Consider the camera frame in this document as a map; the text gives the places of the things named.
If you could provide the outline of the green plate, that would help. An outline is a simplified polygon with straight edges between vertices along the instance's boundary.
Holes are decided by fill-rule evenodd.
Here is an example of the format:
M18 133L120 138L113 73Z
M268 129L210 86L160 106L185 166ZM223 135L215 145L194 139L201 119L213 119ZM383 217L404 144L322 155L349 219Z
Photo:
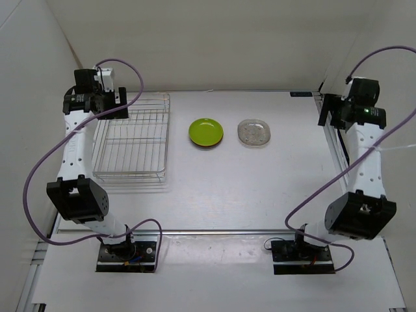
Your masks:
M224 137L224 130L218 121L200 118L190 124L188 135L192 142L208 146L220 142Z

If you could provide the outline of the orange plate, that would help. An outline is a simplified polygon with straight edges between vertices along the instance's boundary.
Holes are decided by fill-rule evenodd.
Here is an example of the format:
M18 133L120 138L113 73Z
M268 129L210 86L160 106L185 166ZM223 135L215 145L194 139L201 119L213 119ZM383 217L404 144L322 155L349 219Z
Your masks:
M200 145L200 144L197 144L197 143L193 142L192 145L195 146L198 149L201 149L201 150L210 150L210 149L216 148L217 146L221 145L221 143L222 142L220 141L220 142L217 142L216 144L211 144L211 145L208 145L208 146L204 146L204 145Z

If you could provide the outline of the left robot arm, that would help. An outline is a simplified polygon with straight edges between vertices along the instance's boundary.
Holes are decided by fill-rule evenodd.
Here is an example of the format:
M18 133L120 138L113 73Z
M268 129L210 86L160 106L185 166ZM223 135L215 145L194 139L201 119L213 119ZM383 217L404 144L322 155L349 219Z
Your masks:
M109 211L107 192L93 175L93 120L76 127L89 117L118 106L111 68L75 70L75 86L64 95L65 133L74 135L65 143L57 180L47 184L46 192L65 220L82 224L99 233L108 252L126 261L134 257L136 244L127 234L128 227Z

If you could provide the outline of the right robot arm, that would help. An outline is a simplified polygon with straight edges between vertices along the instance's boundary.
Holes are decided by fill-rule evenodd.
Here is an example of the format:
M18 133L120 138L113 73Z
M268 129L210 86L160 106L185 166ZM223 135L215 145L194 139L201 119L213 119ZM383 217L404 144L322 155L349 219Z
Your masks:
M387 199L382 181L381 153L376 141L384 134L386 112L376 107L380 94L377 80L352 78L341 96L328 94L324 105L331 112L331 125L344 131L350 165L346 192L329 204L324 219L306 224L306 236L292 243L292 253L310 258L317 246L345 239L372 240L397 211Z

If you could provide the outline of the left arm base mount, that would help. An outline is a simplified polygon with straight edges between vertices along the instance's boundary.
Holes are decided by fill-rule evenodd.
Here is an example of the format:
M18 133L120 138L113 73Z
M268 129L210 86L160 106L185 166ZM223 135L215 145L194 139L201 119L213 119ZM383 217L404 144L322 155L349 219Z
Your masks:
M99 246L96 272L154 273L157 268L159 242L156 238L133 237L119 244Z

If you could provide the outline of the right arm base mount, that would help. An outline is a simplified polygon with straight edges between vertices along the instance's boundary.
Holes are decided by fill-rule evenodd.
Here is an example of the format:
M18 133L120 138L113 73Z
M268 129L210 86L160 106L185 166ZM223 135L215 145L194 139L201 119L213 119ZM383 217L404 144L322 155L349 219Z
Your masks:
M334 274L328 247L282 238L266 240L263 247L272 253L274 275Z

